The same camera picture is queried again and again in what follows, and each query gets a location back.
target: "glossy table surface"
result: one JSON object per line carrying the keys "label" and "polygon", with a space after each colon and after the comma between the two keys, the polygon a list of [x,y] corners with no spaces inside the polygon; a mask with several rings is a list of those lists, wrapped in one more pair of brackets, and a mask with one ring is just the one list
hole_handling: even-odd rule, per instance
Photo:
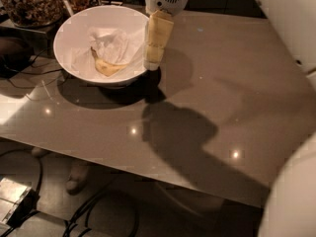
{"label": "glossy table surface", "polygon": [[[268,20],[183,12],[161,69],[125,89],[65,72],[0,80],[0,136],[263,206],[316,130],[316,94]],[[43,72],[58,69],[39,58]]]}

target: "power adapter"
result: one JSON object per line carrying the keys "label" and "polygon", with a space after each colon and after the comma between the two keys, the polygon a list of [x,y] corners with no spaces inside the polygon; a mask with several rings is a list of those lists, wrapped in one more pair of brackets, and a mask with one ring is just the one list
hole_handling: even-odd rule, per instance
{"label": "power adapter", "polygon": [[0,177],[0,224],[19,227],[37,200],[31,187]]}

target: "dark floor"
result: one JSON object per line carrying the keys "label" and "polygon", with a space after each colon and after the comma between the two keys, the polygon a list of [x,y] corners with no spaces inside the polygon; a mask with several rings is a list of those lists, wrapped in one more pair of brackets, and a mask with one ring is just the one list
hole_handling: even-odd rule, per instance
{"label": "dark floor", "polygon": [[[24,148],[27,153],[19,151],[0,157],[0,176],[35,189],[40,171],[39,163],[28,153],[30,147],[0,140],[0,154],[16,148]],[[43,178],[37,206],[40,213],[27,220],[10,236],[61,237],[65,229],[64,221],[69,220],[87,198],[110,181],[105,198],[91,211],[88,226],[93,231],[85,236],[129,236],[135,220],[134,204],[139,213],[137,237],[256,236],[262,215],[257,208],[226,200],[218,211],[211,211],[209,205],[205,204],[205,208],[201,205],[208,199],[207,195],[180,189],[180,193],[189,192],[193,200],[197,201],[190,203],[191,209],[186,209],[160,192],[165,187],[161,183],[95,164],[91,166],[86,188],[78,195],[70,196],[65,183],[72,160],[55,153],[41,158]],[[219,204],[213,203],[212,206],[216,208]],[[85,215],[77,223],[71,236],[78,236],[85,229]],[[4,231],[5,227],[0,226],[0,234]]]}

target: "banana peel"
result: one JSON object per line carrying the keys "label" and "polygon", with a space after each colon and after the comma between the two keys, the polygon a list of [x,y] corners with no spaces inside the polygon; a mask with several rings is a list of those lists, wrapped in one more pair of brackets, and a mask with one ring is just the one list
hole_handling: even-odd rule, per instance
{"label": "banana peel", "polygon": [[109,63],[107,61],[105,61],[104,59],[102,58],[99,58],[98,54],[97,54],[97,51],[95,49],[93,49],[91,47],[91,53],[92,53],[92,56],[94,57],[95,59],[95,67],[96,69],[106,75],[106,76],[111,76],[115,73],[117,73],[118,71],[126,68],[126,66],[128,64],[112,64],[112,63]]}

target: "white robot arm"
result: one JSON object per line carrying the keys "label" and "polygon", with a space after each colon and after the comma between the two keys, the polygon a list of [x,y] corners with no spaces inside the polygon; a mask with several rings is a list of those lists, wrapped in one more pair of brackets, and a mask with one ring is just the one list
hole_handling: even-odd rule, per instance
{"label": "white robot arm", "polygon": [[[187,2],[188,0],[146,0],[149,14],[163,11],[172,16],[182,11]],[[316,75],[316,0],[257,2],[303,72]],[[159,32],[163,25],[156,24],[154,28],[149,28],[149,35],[152,30],[158,29]],[[160,59],[156,59],[151,68],[158,68],[163,51],[159,53]],[[316,133],[306,143],[279,173],[266,205],[259,237],[316,236]]]}

